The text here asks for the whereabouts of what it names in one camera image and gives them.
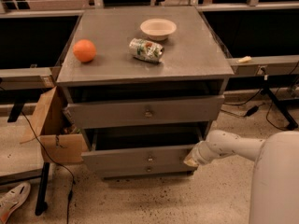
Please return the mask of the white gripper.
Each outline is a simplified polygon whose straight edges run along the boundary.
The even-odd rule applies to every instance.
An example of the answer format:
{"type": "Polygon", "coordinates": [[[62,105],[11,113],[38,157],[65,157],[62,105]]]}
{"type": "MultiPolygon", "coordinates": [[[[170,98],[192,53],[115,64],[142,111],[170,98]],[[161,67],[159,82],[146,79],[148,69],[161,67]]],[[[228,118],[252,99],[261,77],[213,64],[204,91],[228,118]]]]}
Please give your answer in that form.
{"type": "Polygon", "coordinates": [[[215,153],[209,148],[208,142],[201,141],[193,147],[183,162],[190,167],[198,167],[209,164],[214,159],[215,153]]]}

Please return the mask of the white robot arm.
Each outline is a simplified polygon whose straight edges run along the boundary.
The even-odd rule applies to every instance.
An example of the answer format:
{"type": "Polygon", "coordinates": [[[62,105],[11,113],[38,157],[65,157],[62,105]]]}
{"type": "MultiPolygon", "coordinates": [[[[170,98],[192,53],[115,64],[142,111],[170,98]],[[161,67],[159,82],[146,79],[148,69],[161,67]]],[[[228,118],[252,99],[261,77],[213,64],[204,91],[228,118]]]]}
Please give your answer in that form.
{"type": "Polygon", "coordinates": [[[198,167],[231,155],[254,162],[249,224],[299,224],[299,132],[259,139],[214,130],[184,163],[198,167]]]}

